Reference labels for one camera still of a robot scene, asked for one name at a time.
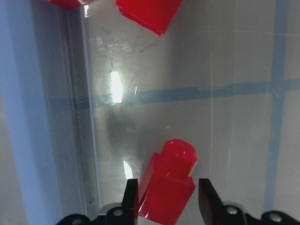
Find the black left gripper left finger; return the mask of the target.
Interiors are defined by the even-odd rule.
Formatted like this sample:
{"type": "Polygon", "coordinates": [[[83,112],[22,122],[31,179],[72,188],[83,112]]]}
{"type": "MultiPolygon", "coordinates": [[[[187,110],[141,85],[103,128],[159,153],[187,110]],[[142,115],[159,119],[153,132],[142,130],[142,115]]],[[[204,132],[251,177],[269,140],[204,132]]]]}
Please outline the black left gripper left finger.
{"type": "Polygon", "coordinates": [[[136,225],[138,217],[138,179],[127,180],[120,206],[109,209],[94,220],[81,214],[71,214],[58,222],[59,225],[136,225]]]}

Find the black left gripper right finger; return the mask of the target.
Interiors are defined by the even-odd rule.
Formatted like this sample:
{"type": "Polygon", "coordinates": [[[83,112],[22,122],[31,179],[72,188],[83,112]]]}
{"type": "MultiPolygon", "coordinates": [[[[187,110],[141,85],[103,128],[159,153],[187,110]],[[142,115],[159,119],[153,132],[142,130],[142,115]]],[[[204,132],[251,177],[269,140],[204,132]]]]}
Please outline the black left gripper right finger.
{"type": "Polygon", "coordinates": [[[224,204],[211,181],[198,181],[198,205],[206,225],[298,225],[293,217],[276,210],[263,213],[259,219],[232,204],[224,204]]]}

